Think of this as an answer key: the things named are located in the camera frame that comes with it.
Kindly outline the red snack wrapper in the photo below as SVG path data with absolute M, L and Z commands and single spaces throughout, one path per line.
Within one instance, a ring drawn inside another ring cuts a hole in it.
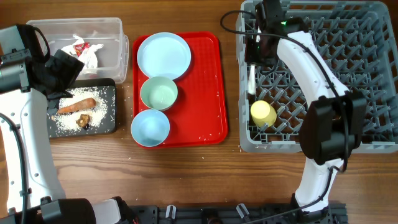
M 75 44 L 75 45 L 73 45 L 73 48 L 75 50 L 75 53 L 79 57 L 83 53 L 83 51 L 85 49 L 90 48 L 90 43 L 89 42 L 84 42 L 82 44 Z

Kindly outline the white napkin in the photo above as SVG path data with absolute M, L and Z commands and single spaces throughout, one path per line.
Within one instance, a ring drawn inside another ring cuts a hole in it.
M 83 53 L 78 57 L 77 54 L 75 53 L 75 50 L 73 48 L 73 45 L 75 44 L 82 44 L 86 42 L 83 38 L 73 34 L 73 37 L 76 39 L 76 41 L 70 45 L 62 47 L 62 51 L 66 52 L 67 54 L 71 55 L 72 57 L 77 58 L 79 61 L 83 62 L 84 69 L 94 69 L 98 68 L 98 58 L 96 56 L 97 51 L 102 49 L 104 47 L 103 44 L 91 44 L 90 43 L 90 48 L 85 49 Z

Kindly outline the white plastic spoon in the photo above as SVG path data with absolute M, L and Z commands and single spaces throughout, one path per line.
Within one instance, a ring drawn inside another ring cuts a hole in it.
M 256 66 L 255 65 L 250 65 L 250 67 L 249 67 L 249 75 L 248 75 L 248 93 L 250 95 L 255 95 L 256 94 L 255 74 L 256 74 Z

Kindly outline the brown food scrap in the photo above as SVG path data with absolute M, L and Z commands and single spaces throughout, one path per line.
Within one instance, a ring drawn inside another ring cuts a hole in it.
M 81 114 L 80 117 L 76 120 L 76 124 L 80 128 L 86 128 L 90 122 L 90 116 L 88 114 Z

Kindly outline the pile of white rice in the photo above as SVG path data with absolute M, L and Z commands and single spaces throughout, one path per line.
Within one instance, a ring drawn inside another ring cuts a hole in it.
M 84 131 L 76 124 L 76 120 L 81 114 L 88 114 L 90 122 L 88 127 L 98 129 L 101 125 L 105 125 L 105 119 L 110 118 L 114 122 L 115 106 L 116 106 L 116 91 L 114 86 L 91 86 L 68 89 L 67 92 L 73 96 L 71 98 L 62 98 L 59 106 L 61 108 L 70 106 L 81 100 L 93 98 L 96 101 L 96 106 L 87 110 L 80 110 L 74 113 L 50 115 L 49 121 L 55 123 L 58 131 Z

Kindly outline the yellow plastic cup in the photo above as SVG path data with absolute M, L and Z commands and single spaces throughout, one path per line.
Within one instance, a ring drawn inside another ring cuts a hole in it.
M 254 124 L 260 128 L 265 124 L 272 126 L 277 119 L 275 109 L 268 102 L 263 100 L 255 101 L 252 104 L 250 114 Z

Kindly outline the large light blue plate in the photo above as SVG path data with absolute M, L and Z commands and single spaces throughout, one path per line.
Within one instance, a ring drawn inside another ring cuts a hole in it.
M 175 80 L 189 68 L 192 53 L 187 42 L 177 34 L 159 32 L 150 35 L 139 46 L 137 64 L 147 77 Z

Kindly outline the mint green bowl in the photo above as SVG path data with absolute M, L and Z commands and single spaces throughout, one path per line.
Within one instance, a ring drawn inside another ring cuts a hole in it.
M 148 108 L 165 111 L 176 102 L 178 87 L 167 77 L 152 77 L 141 86 L 140 97 Z

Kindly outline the small light blue bowl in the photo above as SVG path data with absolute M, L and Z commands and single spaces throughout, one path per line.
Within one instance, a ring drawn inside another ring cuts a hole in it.
M 162 144 L 170 133 L 168 117 L 158 110 L 144 110 L 138 113 L 131 124 L 131 135 L 135 142 L 144 147 Z

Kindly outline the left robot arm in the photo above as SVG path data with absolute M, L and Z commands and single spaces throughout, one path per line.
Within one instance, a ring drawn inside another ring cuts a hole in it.
M 2 223 L 129 223 L 119 197 L 92 204 L 66 198 L 53 163 L 47 129 L 50 101 L 68 96 L 83 63 L 48 45 L 36 27 L 1 30 L 1 134 L 7 161 L 8 214 Z

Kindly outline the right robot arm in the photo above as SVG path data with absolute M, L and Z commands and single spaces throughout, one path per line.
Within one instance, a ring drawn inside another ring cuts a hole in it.
M 257 64 L 281 60 L 308 105 L 298 132 L 306 161 L 292 205 L 302 220 L 324 217 L 337 173 L 346 170 L 352 151 L 361 144 L 367 101 L 336 78 L 302 18 L 285 18 L 279 1 L 256 4 L 252 15 L 256 34 L 246 42 L 245 60 Z

